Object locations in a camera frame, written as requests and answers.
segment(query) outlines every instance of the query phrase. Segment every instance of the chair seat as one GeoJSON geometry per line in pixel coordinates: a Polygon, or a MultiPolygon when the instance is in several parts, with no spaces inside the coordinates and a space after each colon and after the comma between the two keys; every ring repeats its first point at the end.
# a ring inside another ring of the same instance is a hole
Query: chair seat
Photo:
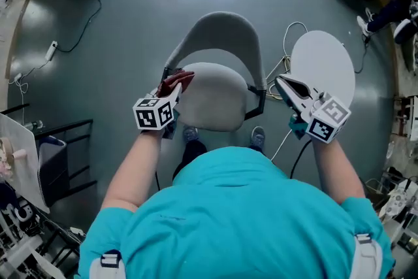
{"type": "Polygon", "coordinates": [[[183,68],[195,77],[176,110],[186,125],[211,131],[236,131],[246,115],[247,84],[234,70],[215,63],[193,63],[183,68]]]}

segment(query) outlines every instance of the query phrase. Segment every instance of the white sneaker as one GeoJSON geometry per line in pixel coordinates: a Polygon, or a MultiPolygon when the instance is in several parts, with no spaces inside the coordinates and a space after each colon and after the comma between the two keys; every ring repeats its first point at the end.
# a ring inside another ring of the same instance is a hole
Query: white sneaker
{"type": "Polygon", "coordinates": [[[370,32],[367,30],[367,24],[361,16],[357,17],[357,23],[359,24],[363,35],[365,37],[368,37],[370,35],[370,32]]]}
{"type": "Polygon", "coordinates": [[[364,10],[366,15],[367,15],[367,20],[373,21],[373,16],[375,15],[374,13],[372,13],[372,11],[370,10],[370,8],[366,7],[366,9],[364,10]]]}

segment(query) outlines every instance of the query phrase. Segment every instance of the white table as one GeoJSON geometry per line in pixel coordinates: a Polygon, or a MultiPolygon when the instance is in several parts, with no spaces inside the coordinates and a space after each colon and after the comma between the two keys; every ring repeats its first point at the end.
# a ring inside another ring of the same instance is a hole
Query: white table
{"type": "Polygon", "coordinates": [[[49,213],[38,182],[39,158],[33,133],[20,123],[0,114],[0,137],[7,137],[13,151],[26,150],[27,156],[17,159],[12,168],[13,178],[7,182],[32,205],[49,213]]]}
{"type": "Polygon", "coordinates": [[[336,96],[349,107],[354,96],[355,74],[342,43],[324,31],[303,34],[293,47],[291,73],[336,96]]]}

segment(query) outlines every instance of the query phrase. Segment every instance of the red glove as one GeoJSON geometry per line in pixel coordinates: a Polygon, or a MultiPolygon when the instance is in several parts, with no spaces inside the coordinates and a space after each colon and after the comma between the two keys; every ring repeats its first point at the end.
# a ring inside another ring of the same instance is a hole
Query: red glove
{"type": "Polygon", "coordinates": [[[172,76],[164,79],[162,83],[157,88],[157,93],[155,94],[158,98],[166,97],[174,90],[178,83],[182,83],[182,92],[184,92],[189,86],[191,80],[195,76],[193,71],[184,71],[180,69],[172,76]]]}

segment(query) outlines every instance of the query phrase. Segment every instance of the teal shirt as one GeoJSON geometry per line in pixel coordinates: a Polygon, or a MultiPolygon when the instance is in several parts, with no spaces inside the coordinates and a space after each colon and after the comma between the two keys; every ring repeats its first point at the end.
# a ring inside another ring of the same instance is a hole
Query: teal shirt
{"type": "Polygon", "coordinates": [[[367,199],[341,206],[290,180],[263,154],[222,148],[199,156],[135,213],[100,211],[80,247],[79,274],[117,249],[127,278],[349,278],[354,236],[390,241],[367,199]]]}

